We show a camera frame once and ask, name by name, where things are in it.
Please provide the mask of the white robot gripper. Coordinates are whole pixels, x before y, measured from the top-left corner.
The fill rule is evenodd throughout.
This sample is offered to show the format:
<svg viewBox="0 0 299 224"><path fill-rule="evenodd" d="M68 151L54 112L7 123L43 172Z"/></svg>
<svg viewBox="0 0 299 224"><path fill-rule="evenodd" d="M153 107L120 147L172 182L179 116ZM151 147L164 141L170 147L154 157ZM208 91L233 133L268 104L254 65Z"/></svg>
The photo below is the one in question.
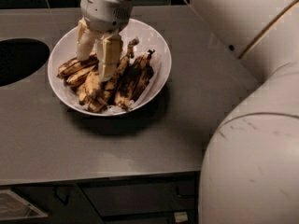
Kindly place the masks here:
<svg viewBox="0 0 299 224"><path fill-rule="evenodd" d="M102 82L109 81L119 62L123 42L119 34L106 32L121 31L131 17L132 0L81 0L83 18L78 21L77 58L85 61L90 57L96 42L99 60L98 70Z"/></svg>

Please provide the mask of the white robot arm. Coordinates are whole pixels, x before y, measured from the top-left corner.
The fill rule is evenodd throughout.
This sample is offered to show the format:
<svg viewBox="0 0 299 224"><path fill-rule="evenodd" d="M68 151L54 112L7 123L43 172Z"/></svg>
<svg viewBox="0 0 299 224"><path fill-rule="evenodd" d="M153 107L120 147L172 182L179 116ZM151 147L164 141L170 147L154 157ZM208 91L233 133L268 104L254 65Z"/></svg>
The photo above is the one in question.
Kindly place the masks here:
<svg viewBox="0 0 299 224"><path fill-rule="evenodd" d="M184 0L261 85L214 132L199 224L299 224L299 0Z"/></svg>

